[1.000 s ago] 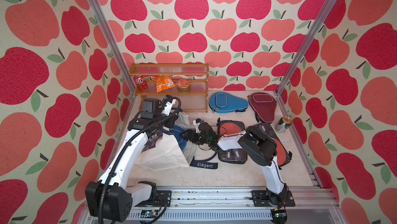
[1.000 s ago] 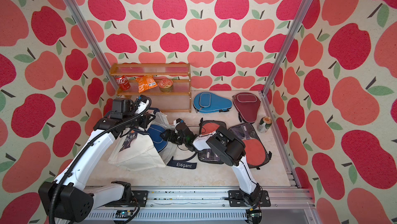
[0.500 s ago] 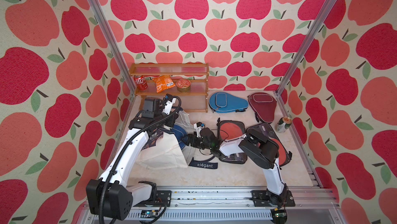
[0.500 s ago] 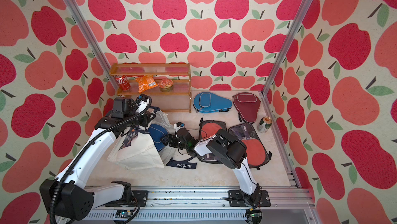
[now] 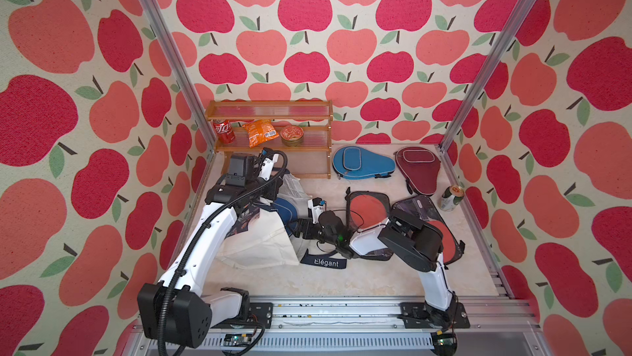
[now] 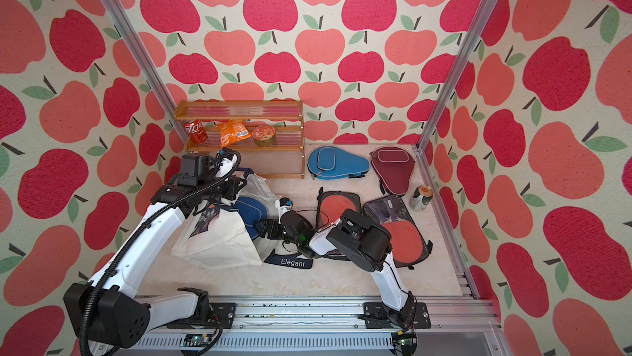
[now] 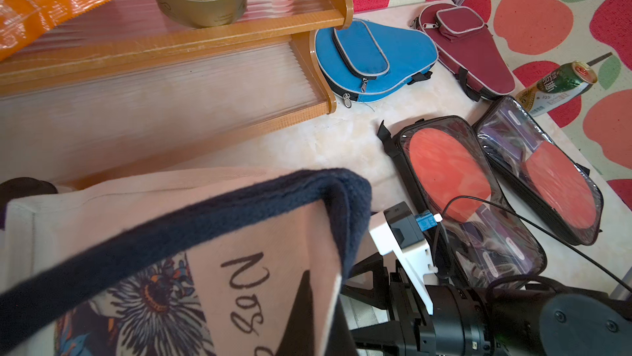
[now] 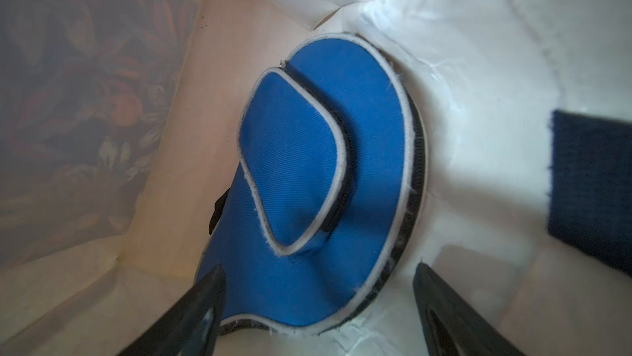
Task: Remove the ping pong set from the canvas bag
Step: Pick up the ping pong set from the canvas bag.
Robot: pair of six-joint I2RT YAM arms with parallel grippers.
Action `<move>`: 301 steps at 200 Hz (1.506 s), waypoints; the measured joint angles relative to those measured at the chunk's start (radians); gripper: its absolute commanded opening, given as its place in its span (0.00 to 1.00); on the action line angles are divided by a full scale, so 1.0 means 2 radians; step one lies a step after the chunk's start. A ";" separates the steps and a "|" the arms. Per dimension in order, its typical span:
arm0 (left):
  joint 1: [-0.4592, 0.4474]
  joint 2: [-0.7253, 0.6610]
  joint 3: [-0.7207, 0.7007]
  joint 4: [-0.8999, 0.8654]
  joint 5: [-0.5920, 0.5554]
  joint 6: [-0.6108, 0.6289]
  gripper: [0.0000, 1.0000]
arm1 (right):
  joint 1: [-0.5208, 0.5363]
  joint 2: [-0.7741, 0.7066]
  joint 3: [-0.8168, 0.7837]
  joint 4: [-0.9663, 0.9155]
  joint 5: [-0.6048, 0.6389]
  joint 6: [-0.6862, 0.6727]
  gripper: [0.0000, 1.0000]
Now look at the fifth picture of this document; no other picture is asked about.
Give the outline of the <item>clear case red paddles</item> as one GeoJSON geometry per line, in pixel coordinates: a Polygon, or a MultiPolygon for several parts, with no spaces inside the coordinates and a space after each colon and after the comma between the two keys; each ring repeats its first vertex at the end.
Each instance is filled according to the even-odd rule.
{"type": "Polygon", "coordinates": [[[353,257],[386,262],[393,252],[379,240],[379,235],[390,215],[388,196],[381,192],[351,191],[347,189],[347,227],[351,234],[347,245],[353,257]]]}

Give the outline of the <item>dark blue paddle case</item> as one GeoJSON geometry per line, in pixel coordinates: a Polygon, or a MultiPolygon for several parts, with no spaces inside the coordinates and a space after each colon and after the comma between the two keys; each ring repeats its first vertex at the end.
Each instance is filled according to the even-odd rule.
{"type": "Polygon", "coordinates": [[[288,200],[278,197],[273,201],[272,207],[279,214],[284,226],[289,230],[296,228],[296,222],[298,221],[298,211],[288,200]]]}

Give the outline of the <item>white canvas tote bag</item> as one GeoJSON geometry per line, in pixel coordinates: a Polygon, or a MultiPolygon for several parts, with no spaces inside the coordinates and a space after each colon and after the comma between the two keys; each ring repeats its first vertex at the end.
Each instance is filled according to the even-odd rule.
{"type": "MultiPolygon", "coordinates": [[[[316,197],[306,194],[301,180],[290,173],[282,181],[276,198],[293,204],[299,219],[311,219],[308,201],[316,197]]],[[[299,265],[311,240],[298,239],[296,229],[284,226],[272,204],[257,202],[240,216],[220,247],[219,262],[240,270],[299,265]]]]}

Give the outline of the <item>light blue paddle case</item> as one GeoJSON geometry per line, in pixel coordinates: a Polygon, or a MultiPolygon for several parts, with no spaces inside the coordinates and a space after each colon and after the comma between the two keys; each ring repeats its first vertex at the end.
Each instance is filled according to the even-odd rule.
{"type": "Polygon", "coordinates": [[[332,167],[341,178],[362,180],[389,178],[395,171],[396,164],[389,157],[350,145],[336,151],[332,167]]]}

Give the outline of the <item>black paddle case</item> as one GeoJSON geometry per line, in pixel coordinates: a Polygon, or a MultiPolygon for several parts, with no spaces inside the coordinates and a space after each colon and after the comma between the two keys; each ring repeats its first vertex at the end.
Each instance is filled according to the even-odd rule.
{"type": "Polygon", "coordinates": [[[449,266],[462,258],[466,247],[465,242],[456,239],[429,196],[417,195],[396,201],[392,205],[392,208],[400,209],[410,215],[417,216],[419,219],[439,229],[443,235],[444,265],[449,266]]]}

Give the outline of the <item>maroon paddle case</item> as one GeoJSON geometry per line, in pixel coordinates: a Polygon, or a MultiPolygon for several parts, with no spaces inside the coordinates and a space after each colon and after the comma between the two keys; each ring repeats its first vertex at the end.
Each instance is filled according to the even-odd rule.
{"type": "Polygon", "coordinates": [[[406,147],[395,153],[395,162],[402,172],[410,194],[433,196],[441,162],[430,150],[423,147],[406,147]]]}

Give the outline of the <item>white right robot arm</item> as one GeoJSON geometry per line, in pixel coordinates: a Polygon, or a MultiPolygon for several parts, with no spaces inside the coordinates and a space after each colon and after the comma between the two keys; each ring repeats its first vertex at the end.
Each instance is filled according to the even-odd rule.
{"type": "Polygon", "coordinates": [[[398,257],[420,277],[425,301],[419,320],[442,331],[453,326],[458,298],[444,273],[443,234],[428,222],[396,209],[383,222],[359,231],[343,224],[332,211],[324,211],[318,219],[298,220],[289,231],[298,239],[330,245],[333,255],[347,260],[398,257]]]}

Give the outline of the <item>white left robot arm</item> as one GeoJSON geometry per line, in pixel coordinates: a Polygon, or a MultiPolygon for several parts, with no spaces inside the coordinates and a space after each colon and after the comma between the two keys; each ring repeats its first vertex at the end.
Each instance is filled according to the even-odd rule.
{"type": "Polygon", "coordinates": [[[287,163],[284,152],[269,148],[258,156],[234,155],[230,173],[208,190],[201,218],[181,253],[158,282],[142,286],[138,309],[144,335],[156,341],[160,355],[168,353],[168,344],[177,345],[177,355],[199,347],[209,330],[221,324],[265,332],[262,323],[249,320],[248,291],[223,288],[204,300],[202,288],[240,215],[260,199],[277,196],[287,163]]]}

